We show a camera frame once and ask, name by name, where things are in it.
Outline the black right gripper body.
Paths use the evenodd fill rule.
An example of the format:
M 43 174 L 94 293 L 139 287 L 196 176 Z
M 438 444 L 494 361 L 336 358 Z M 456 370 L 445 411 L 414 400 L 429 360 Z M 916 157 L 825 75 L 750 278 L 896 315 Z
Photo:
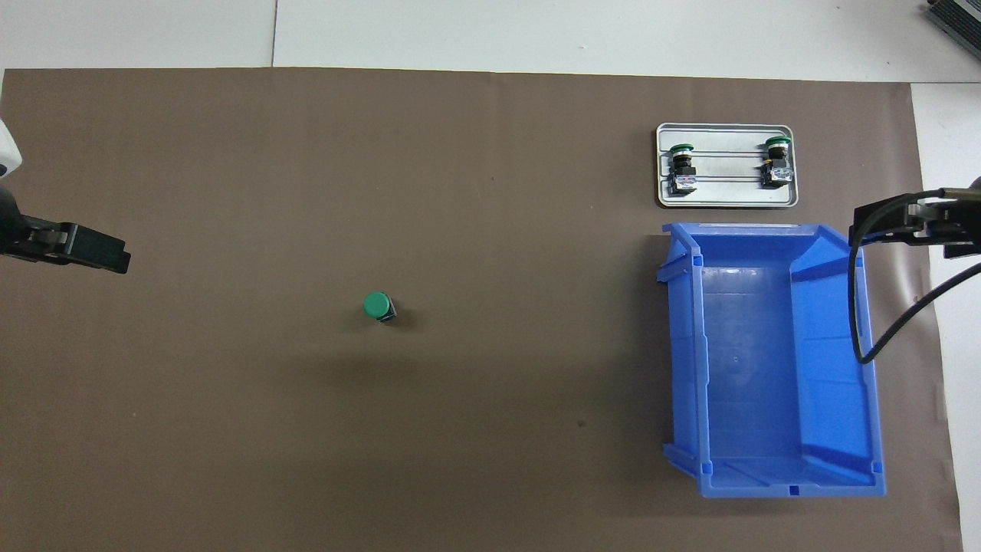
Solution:
M 980 255 L 980 177 L 968 186 L 968 191 L 947 209 L 947 220 L 956 224 L 966 234 L 957 245 L 945 245 L 943 258 L 954 259 Z

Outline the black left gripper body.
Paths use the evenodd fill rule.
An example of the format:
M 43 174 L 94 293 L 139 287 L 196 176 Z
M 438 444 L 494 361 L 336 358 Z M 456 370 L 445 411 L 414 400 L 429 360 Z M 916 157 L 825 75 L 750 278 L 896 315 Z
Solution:
M 31 261 L 22 251 L 21 242 L 31 237 L 31 228 L 10 192 L 1 192 L 1 255 Z

